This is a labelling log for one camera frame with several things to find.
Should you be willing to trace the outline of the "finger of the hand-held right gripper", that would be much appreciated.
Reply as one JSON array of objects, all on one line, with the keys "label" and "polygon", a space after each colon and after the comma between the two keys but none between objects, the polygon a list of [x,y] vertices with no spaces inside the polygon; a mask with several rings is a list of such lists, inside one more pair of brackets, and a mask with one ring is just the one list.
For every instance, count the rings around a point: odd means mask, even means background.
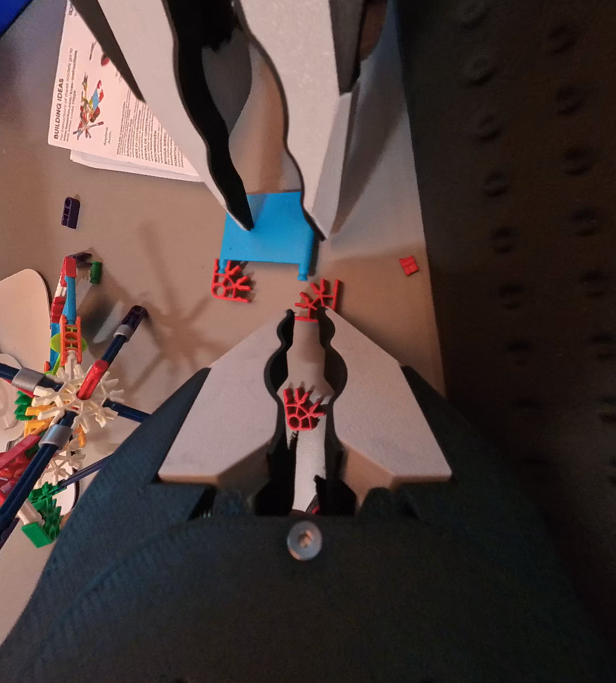
[{"label": "finger of the hand-held right gripper", "polygon": [[329,1],[237,1],[242,26],[281,90],[301,204],[327,240],[338,213],[356,89],[339,87]]},{"label": "finger of the hand-held right gripper", "polygon": [[241,229],[253,218],[206,81],[199,1],[99,1],[151,112]]}]

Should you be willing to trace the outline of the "red fan connector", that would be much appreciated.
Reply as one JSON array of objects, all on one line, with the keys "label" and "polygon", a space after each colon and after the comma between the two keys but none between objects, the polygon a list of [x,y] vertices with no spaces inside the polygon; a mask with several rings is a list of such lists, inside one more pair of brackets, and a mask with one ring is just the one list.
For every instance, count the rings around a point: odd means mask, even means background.
[{"label": "red fan connector", "polygon": [[312,431],[326,416],[323,397],[313,397],[314,388],[289,386],[283,389],[286,423],[292,432]]},{"label": "red fan connector", "polygon": [[239,261],[214,261],[210,294],[219,301],[233,303],[251,303],[253,285],[249,275],[245,274],[243,263]]}]

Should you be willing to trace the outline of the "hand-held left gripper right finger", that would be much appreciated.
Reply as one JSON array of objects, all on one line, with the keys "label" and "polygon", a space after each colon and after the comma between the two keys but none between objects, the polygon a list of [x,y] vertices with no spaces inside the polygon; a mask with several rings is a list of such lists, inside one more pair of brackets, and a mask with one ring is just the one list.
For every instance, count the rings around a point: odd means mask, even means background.
[{"label": "hand-held left gripper right finger", "polygon": [[376,489],[445,483],[451,467],[399,362],[329,308],[318,310],[324,379],[324,476],[315,477],[321,515],[353,515]]}]

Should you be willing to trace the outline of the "instruction booklet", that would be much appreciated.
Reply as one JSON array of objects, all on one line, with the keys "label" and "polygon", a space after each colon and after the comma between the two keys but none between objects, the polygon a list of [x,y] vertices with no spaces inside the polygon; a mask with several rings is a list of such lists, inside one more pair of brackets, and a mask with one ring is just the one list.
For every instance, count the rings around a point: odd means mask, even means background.
[{"label": "instruction booklet", "polygon": [[73,162],[96,169],[200,181],[70,1],[65,4],[48,143],[69,150]]}]

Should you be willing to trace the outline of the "black perforated panel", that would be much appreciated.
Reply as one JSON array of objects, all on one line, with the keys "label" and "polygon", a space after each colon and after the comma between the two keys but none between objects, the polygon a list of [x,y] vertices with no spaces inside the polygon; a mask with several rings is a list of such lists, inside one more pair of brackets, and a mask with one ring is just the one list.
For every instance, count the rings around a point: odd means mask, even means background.
[{"label": "black perforated panel", "polygon": [[398,1],[449,399],[616,653],[616,1]]}]

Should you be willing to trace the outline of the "blue panel piece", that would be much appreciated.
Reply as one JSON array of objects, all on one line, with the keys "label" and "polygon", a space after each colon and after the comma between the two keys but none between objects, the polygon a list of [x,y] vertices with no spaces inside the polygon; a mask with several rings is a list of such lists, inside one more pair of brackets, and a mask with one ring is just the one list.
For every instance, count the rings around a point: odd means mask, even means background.
[{"label": "blue panel piece", "polygon": [[304,216],[300,191],[246,196],[254,226],[245,230],[226,215],[218,265],[229,261],[295,264],[298,280],[307,281],[315,232]]}]

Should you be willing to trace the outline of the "person's right hand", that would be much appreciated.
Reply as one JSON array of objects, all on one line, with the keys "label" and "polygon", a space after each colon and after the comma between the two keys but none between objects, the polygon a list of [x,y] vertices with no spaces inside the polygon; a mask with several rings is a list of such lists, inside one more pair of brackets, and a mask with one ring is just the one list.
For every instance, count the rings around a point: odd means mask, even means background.
[{"label": "person's right hand", "polygon": [[368,58],[376,47],[387,17],[388,1],[364,1],[359,43],[358,60]]}]

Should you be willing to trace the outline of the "blue rod cross assembly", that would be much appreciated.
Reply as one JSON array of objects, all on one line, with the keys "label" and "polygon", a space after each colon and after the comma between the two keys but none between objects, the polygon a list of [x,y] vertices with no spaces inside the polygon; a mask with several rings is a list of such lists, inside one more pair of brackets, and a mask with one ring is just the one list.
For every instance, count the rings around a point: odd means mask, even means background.
[{"label": "blue rod cross assembly", "polygon": [[48,465],[62,451],[81,445],[80,429],[87,433],[95,421],[101,428],[115,417],[141,423],[148,414],[126,406],[117,380],[108,377],[111,363],[145,318],[144,307],[135,305],[116,329],[111,343],[92,366],[83,371],[78,363],[82,346],[72,345],[70,333],[78,331],[60,317],[59,368],[56,374],[29,368],[16,369],[0,363],[0,378],[31,398],[25,409],[42,423],[7,451],[0,452],[0,550],[22,521],[22,530],[32,531],[34,540],[52,541],[61,525],[57,513],[43,515],[30,501],[30,494]]}]

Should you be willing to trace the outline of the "red connector with green clip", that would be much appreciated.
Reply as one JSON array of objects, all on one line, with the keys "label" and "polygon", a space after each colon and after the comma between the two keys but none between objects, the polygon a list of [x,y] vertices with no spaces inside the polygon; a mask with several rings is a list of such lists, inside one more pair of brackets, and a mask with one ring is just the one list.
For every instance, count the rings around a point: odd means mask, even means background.
[{"label": "red connector with green clip", "polygon": [[341,281],[328,281],[321,278],[319,282],[309,284],[311,292],[301,292],[300,300],[294,304],[297,309],[297,322],[318,322],[318,311],[329,309],[337,311]]}]

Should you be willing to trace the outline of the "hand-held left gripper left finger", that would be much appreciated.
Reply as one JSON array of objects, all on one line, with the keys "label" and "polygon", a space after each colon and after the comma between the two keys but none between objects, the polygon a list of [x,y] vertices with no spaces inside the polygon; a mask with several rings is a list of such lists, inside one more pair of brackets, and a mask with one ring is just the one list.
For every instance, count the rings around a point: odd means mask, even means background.
[{"label": "hand-held left gripper left finger", "polygon": [[288,377],[294,324],[294,312],[276,315],[201,373],[159,481],[236,490],[258,514],[290,513],[296,448],[287,442],[278,390]]}]

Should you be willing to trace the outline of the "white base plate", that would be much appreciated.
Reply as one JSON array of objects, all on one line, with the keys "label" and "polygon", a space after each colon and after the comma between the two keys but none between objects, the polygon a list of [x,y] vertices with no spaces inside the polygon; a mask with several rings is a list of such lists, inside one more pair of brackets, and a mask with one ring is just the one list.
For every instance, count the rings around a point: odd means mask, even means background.
[{"label": "white base plate", "polygon": [[[21,365],[40,370],[48,358],[49,302],[47,286],[31,269],[0,281],[0,352]],[[0,644],[3,644],[30,600],[54,548],[39,549],[18,522],[0,551]]]}]

